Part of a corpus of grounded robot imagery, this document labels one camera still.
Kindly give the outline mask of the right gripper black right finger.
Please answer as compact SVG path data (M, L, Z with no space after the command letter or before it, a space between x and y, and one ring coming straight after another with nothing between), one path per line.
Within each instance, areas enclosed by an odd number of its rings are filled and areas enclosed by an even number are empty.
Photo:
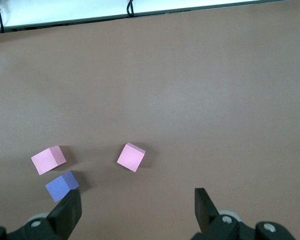
M254 240L255 229L229 214L220 214L204 188L194 190L194 212L200 232L193 240Z

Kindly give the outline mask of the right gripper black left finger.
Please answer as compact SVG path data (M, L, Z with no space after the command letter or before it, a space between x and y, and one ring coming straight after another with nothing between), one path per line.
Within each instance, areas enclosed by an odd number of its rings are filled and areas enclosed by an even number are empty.
M81 193L70 190L47 217L38 217L18 230L8 233L7 240L67 240L82 216Z

